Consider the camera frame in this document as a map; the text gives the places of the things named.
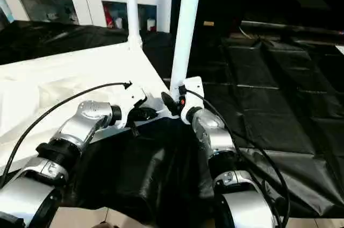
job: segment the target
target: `black cloth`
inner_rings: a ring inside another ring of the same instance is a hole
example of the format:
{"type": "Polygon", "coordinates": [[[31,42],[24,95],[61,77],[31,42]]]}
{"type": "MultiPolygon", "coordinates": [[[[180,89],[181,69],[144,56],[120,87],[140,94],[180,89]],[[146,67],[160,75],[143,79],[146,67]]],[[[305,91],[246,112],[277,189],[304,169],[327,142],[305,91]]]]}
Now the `black cloth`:
{"type": "MultiPolygon", "coordinates": [[[[141,35],[144,52],[168,84],[172,38],[141,35]]],[[[14,22],[0,32],[0,64],[125,40],[126,33],[94,26],[14,22]]],[[[188,76],[202,77],[205,97],[231,129],[260,143],[278,164],[294,217],[344,217],[343,63],[335,47],[243,39],[212,40],[190,57],[188,76]]],[[[190,127],[163,119],[139,131],[142,137],[128,132],[91,145],[65,203],[105,204],[165,226],[180,225],[179,216],[191,226],[208,217],[209,173],[190,127]]],[[[285,202],[272,168],[234,139],[259,167],[259,178],[274,185],[265,183],[282,213],[285,202]]]]}

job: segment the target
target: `red object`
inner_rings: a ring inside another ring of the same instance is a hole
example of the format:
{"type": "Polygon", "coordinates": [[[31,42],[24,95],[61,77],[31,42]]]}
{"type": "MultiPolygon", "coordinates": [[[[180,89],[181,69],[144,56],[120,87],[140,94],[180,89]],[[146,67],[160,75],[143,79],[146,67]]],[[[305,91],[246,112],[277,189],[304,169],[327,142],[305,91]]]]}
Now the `red object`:
{"type": "Polygon", "coordinates": [[[108,7],[103,5],[103,8],[104,8],[104,13],[105,13],[106,26],[108,28],[114,28],[113,19],[109,13],[108,7]]]}

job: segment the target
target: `silver metal casing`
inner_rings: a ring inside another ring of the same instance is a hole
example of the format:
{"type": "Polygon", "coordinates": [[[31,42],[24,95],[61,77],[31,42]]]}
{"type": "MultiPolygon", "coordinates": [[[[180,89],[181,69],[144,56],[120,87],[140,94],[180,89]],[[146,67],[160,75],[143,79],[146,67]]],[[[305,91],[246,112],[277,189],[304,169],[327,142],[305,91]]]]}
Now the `silver metal casing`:
{"type": "Polygon", "coordinates": [[[35,180],[19,177],[0,190],[0,212],[22,218],[25,227],[28,227],[53,189],[35,180]]]}

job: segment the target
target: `black cable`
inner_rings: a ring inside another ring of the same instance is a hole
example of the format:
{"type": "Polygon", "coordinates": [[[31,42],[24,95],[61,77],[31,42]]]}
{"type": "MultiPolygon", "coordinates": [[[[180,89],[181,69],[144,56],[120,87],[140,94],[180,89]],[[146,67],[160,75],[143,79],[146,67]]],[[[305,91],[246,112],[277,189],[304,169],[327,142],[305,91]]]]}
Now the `black cable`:
{"type": "Polygon", "coordinates": [[[271,211],[273,212],[273,215],[276,217],[276,221],[277,221],[277,227],[282,227],[282,221],[281,221],[281,217],[278,214],[278,211],[271,199],[271,197],[268,195],[268,192],[266,191],[266,189],[263,187],[263,184],[260,184],[258,179],[256,178],[256,176],[254,176],[254,174],[252,173],[252,171],[249,171],[252,180],[257,184],[258,188],[260,189],[260,191],[262,192],[268,206],[270,207],[271,211]]]}
{"type": "Polygon", "coordinates": [[[25,137],[27,136],[27,134],[42,120],[44,119],[48,114],[50,114],[52,111],[54,111],[55,109],[57,109],[58,107],[60,107],[61,105],[73,100],[74,98],[77,98],[79,96],[82,96],[84,94],[87,94],[88,92],[97,90],[99,88],[103,88],[103,87],[110,87],[110,86],[124,86],[125,88],[129,87],[131,84],[130,83],[107,83],[107,84],[102,84],[102,85],[98,85],[96,87],[92,87],[90,89],[87,89],[85,91],[79,92],[76,95],[70,96],[67,99],[59,102],[58,104],[54,105],[53,107],[51,107],[49,110],[47,110],[45,113],[43,113],[38,119],[36,119],[26,130],[25,132],[21,135],[21,137],[18,139],[15,147],[12,150],[12,153],[7,161],[6,167],[4,169],[4,173],[2,176],[2,180],[0,182],[0,189],[6,184],[6,179],[8,176],[8,173],[10,171],[13,159],[18,151],[19,146],[22,144],[23,140],[25,139],[25,137]]]}
{"type": "MultiPolygon", "coordinates": [[[[219,118],[223,121],[223,123],[225,124],[225,127],[226,129],[228,130],[228,132],[230,133],[231,137],[233,137],[232,134],[236,135],[237,137],[239,138],[242,138],[244,139],[245,141],[249,142],[250,144],[252,144],[255,148],[257,148],[261,153],[262,155],[265,157],[265,159],[269,162],[269,164],[272,166],[272,168],[274,169],[275,173],[277,174],[280,182],[281,182],[281,186],[283,187],[283,189],[285,190],[285,197],[286,197],[286,203],[287,203],[287,206],[286,206],[286,212],[285,212],[285,215],[284,215],[284,218],[283,218],[283,222],[282,222],[282,226],[281,227],[286,227],[287,223],[288,223],[288,219],[289,219],[289,216],[290,216],[290,195],[289,195],[289,190],[288,190],[288,186],[286,185],[286,182],[280,172],[280,170],[278,170],[278,167],[276,166],[276,164],[272,161],[272,159],[267,155],[267,153],[264,151],[264,149],[259,145],[257,144],[256,142],[254,142],[253,140],[235,132],[235,131],[232,131],[230,129],[230,127],[228,126],[226,120],[223,118],[223,116],[218,112],[218,110],[208,101],[206,100],[203,96],[199,95],[198,93],[196,92],[193,92],[193,91],[190,91],[188,89],[186,89],[186,92],[189,92],[195,96],[197,96],[198,98],[202,99],[210,108],[211,110],[217,115],[219,116],[219,118]]],[[[240,148],[236,145],[236,143],[233,141],[233,144],[235,146],[235,149],[237,152],[241,152],[240,151],[240,148]]]]}

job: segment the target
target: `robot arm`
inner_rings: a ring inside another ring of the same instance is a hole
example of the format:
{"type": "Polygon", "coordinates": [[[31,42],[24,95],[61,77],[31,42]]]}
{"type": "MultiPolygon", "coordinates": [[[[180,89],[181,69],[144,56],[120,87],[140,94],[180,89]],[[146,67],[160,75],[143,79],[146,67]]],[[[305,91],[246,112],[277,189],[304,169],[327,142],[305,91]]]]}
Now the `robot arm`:
{"type": "Polygon", "coordinates": [[[191,125],[208,155],[215,192],[216,227],[275,227],[274,216],[259,186],[239,161],[230,133],[222,120],[203,106],[203,100],[187,90],[204,96],[200,77],[186,79],[180,87],[180,102],[174,104],[167,94],[162,98],[172,114],[191,125]]]}
{"type": "Polygon", "coordinates": [[[0,190],[0,227],[46,227],[62,199],[61,189],[95,132],[114,125],[125,127],[129,112],[146,99],[131,85],[118,105],[85,101],[32,158],[0,190]]]}

